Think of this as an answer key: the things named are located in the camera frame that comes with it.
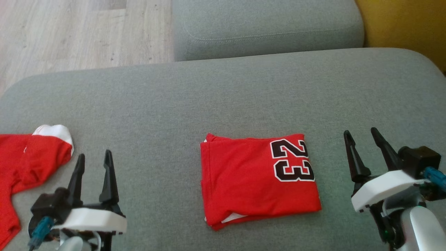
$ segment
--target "yellow wall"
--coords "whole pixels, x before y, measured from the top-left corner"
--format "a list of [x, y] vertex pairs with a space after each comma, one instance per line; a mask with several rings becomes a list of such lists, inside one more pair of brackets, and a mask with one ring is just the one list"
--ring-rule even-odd
[[446, 0], [356, 0], [366, 47], [417, 51], [446, 72]]

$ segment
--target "blue cable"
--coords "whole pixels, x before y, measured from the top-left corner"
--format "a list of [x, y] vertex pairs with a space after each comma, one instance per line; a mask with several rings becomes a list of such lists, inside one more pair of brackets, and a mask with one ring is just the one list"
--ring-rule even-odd
[[54, 221], [48, 216], [43, 217], [37, 227], [31, 234], [31, 239], [28, 242], [29, 251], [38, 249], [42, 244], [45, 236], [50, 233], [51, 228], [54, 226]]
[[424, 177], [446, 192], [446, 175], [433, 167], [426, 167]]

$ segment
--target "red jersey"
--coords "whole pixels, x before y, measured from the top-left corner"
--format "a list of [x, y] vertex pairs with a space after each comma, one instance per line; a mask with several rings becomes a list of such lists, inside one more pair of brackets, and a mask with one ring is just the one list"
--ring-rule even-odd
[[32, 134], [0, 134], [0, 250], [21, 229], [11, 196], [43, 184], [73, 150], [63, 125], [42, 125]]
[[214, 230], [321, 210], [303, 134], [245, 139], [208, 134], [201, 158], [204, 212]]

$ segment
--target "gray fabric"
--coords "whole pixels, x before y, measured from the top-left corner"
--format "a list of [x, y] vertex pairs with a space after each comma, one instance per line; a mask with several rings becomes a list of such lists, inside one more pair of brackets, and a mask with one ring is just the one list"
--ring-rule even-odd
[[354, 0], [174, 0], [175, 60], [361, 47]]
[[[86, 154], [82, 199], [98, 200], [113, 152], [128, 233], [114, 250], [385, 250], [368, 213], [355, 213], [343, 132], [364, 163], [386, 171], [370, 128], [395, 149], [446, 154], [446, 80], [424, 56], [347, 49], [39, 75], [0, 99], [0, 133], [66, 125]], [[304, 133], [322, 211], [212, 231], [204, 222], [199, 143]], [[43, 186], [13, 197], [25, 226], [43, 192], [67, 186], [76, 157]], [[429, 203], [443, 227], [444, 203]], [[25, 250], [25, 230], [6, 251]], [[53, 250], [45, 244], [42, 250]]]

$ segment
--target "printed number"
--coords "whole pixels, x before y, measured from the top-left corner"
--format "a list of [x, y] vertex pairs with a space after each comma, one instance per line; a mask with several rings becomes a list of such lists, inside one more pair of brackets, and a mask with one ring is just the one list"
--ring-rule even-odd
[[[295, 146], [286, 139], [276, 140], [270, 143], [271, 155], [273, 159], [288, 158], [290, 152], [296, 158], [308, 159], [308, 152], [305, 142], [299, 140], [299, 147]], [[291, 172], [286, 172], [289, 168], [287, 159], [278, 160], [274, 164], [274, 173], [280, 181], [314, 181], [314, 173], [308, 160], [302, 160], [301, 166], [291, 166]]]

